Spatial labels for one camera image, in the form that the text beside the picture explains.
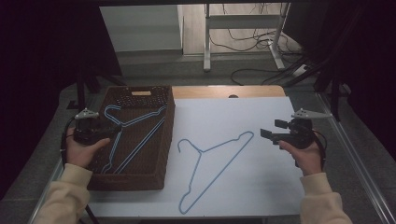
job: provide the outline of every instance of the wall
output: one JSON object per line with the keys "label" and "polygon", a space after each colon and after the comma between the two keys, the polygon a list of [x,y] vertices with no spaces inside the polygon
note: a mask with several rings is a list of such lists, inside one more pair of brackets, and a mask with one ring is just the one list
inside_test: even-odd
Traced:
{"label": "wall", "polygon": [[181,49],[177,6],[100,9],[116,52]]}

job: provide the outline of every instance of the white board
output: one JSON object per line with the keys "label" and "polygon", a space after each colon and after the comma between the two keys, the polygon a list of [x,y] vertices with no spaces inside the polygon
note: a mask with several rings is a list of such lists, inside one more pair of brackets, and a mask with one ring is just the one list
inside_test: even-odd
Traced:
{"label": "white board", "polygon": [[[304,196],[300,183],[302,173],[294,166],[288,152],[279,150],[278,146],[260,136],[261,128],[286,133],[288,130],[274,126],[274,120],[290,121],[292,113],[294,111],[288,97],[176,100],[164,189],[94,191],[90,208],[99,217],[266,217],[299,214]],[[180,151],[178,149],[182,139],[207,150],[239,136],[239,141],[231,141],[202,153],[198,165],[200,153],[188,141],[181,141]],[[185,213],[182,214],[179,204],[183,195],[189,192],[195,167],[191,193],[180,206]]]}

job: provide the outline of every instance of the sleeve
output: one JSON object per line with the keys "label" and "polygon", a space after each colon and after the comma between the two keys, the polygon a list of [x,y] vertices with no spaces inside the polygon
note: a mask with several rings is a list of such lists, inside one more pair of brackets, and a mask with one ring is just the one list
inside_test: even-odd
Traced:
{"label": "sleeve", "polygon": [[77,223],[90,199],[91,176],[91,171],[67,163],[61,178],[50,184],[35,223]]}
{"label": "sleeve", "polygon": [[302,224],[352,223],[343,211],[339,193],[332,192],[325,173],[301,178],[305,196],[301,203]]}

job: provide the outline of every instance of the hand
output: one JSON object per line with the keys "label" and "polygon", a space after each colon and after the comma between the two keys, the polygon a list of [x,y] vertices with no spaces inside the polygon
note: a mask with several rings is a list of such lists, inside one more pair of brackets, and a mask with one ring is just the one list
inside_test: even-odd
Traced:
{"label": "hand", "polygon": [[279,145],[297,161],[303,175],[314,175],[322,172],[320,150],[316,142],[305,149],[298,149],[285,141],[279,141]]}
{"label": "hand", "polygon": [[99,140],[91,146],[85,146],[73,139],[74,128],[67,130],[66,146],[67,146],[67,163],[86,168],[90,164],[93,155],[99,148],[104,147],[110,142],[109,138]]}

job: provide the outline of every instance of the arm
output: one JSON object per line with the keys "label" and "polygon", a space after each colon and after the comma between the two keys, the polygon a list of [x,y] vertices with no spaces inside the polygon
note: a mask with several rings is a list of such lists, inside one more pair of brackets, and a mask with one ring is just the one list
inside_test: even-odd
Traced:
{"label": "arm", "polygon": [[301,178],[305,191],[301,202],[302,223],[352,223],[343,211],[340,194],[332,192],[326,174],[322,173],[318,145],[313,143],[305,149],[297,149],[284,141],[279,141],[279,145],[291,154],[304,174]]}
{"label": "arm", "polygon": [[64,172],[58,181],[49,186],[46,201],[38,211],[35,223],[77,223],[83,213],[90,193],[87,185],[92,172],[85,169],[94,153],[104,147],[110,140],[102,139],[92,146],[83,146],[68,137],[67,161]]}

